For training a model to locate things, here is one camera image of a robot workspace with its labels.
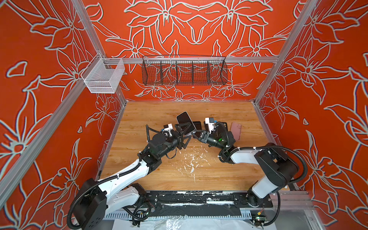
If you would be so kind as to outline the phone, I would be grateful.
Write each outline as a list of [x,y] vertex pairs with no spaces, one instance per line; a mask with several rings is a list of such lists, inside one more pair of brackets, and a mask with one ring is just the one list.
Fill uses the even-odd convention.
[[195,130],[198,131],[198,130],[201,130],[202,129],[202,125],[201,125],[201,122],[200,121],[194,121],[193,122],[194,126],[195,126]]
[[185,136],[193,135],[196,131],[195,125],[190,118],[188,112],[184,111],[176,117],[180,129]]

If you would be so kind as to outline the pink phone case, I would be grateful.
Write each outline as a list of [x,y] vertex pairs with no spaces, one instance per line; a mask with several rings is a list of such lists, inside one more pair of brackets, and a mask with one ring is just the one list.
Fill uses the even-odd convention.
[[242,125],[240,123],[232,122],[232,125],[231,125],[232,133],[241,132],[241,129],[242,129]]

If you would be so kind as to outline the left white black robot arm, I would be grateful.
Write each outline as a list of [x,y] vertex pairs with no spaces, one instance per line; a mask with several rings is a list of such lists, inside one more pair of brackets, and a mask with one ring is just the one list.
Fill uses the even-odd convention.
[[84,182],[67,214],[71,230],[91,230],[102,218],[118,209],[150,204],[144,200],[146,191],[136,183],[162,164],[162,157],[175,149],[185,149],[196,131],[192,122],[167,126],[147,137],[146,147],[131,165],[102,180],[92,178]]

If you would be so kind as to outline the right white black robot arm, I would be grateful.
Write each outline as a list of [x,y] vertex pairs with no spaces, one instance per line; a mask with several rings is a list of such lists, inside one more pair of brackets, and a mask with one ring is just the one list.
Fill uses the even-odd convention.
[[196,132],[193,135],[198,141],[220,149],[218,158],[222,163],[248,163],[261,167],[264,176],[247,191],[251,207],[260,206],[269,194],[297,183],[307,175],[305,160],[293,150],[274,143],[260,147],[236,147],[232,132],[223,122],[206,123],[202,129],[202,124],[196,121],[194,126]]

